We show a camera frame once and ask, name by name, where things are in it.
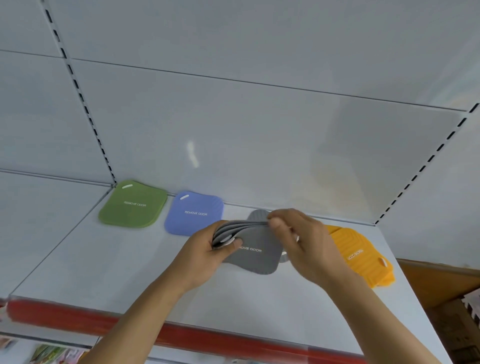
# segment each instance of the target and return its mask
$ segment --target person's left hand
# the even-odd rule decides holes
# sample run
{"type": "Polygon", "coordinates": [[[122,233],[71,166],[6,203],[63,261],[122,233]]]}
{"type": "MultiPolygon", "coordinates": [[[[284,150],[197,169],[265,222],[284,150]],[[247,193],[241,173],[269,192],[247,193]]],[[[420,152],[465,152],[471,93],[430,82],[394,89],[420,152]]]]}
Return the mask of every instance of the person's left hand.
{"type": "Polygon", "coordinates": [[[217,221],[193,234],[162,274],[174,281],[182,293],[207,282],[223,260],[242,245],[241,239],[235,239],[220,249],[212,249],[213,234],[224,222],[217,221]]]}

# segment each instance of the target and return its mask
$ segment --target forearm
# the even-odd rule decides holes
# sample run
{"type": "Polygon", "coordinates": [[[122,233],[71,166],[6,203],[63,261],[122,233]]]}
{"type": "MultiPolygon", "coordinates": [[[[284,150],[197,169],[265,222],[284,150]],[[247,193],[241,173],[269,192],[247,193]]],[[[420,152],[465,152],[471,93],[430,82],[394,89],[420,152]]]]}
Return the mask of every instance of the forearm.
{"type": "Polygon", "coordinates": [[[333,284],[327,293],[348,322],[369,363],[440,364],[362,277],[351,274],[333,284]]]}
{"type": "Polygon", "coordinates": [[[144,364],[181,294],[166,275],[157,278],[81,364],[144,364]]]}

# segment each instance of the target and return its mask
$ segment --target person's right arm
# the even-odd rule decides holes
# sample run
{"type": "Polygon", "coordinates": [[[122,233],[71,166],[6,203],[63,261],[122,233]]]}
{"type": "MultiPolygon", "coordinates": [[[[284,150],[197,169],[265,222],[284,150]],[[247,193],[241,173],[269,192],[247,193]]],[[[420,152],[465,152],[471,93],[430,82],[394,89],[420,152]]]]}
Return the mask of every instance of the person's right arm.
{"type": "Polygon", "coordinates": [[[268,217],[292,265],[327,292],[369,363],[440,364],[350,269],[321,222],[294,209],[276,210],[268,217]]]}

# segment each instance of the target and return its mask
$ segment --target stack of yellow mats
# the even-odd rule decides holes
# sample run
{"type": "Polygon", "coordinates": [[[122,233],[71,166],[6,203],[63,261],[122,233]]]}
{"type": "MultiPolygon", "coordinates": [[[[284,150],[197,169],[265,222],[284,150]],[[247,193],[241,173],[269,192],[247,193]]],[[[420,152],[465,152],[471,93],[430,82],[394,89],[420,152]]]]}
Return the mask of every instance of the stack of yellow mats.
{"type": "Polygon", "coordinates": [[[367,281],[370,288],[395,282],[392,264],[362,234],[339,226],[326,227],[347,264],[367,281]]]}

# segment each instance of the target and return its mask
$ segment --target hand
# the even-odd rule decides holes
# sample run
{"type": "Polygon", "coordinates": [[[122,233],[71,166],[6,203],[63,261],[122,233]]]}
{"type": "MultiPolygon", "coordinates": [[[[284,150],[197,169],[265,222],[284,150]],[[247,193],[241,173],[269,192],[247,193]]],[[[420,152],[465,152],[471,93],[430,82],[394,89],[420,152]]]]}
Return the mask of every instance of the hand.
{"type": "Polygon", "coordinates": [[[320,221],[292,208],[272,211],[268,218],[292,265],[309,281],[327,290],[354,275],[320,221]]]}
{"type": "Polygon", "coordinates": [[[181,293],[207,282],[223,260],[242,245],[241,239],[220,249],[212,249],[215,230],[225,223],[220,220],[193,234],[162,275],[171,279],[181,293]]]}

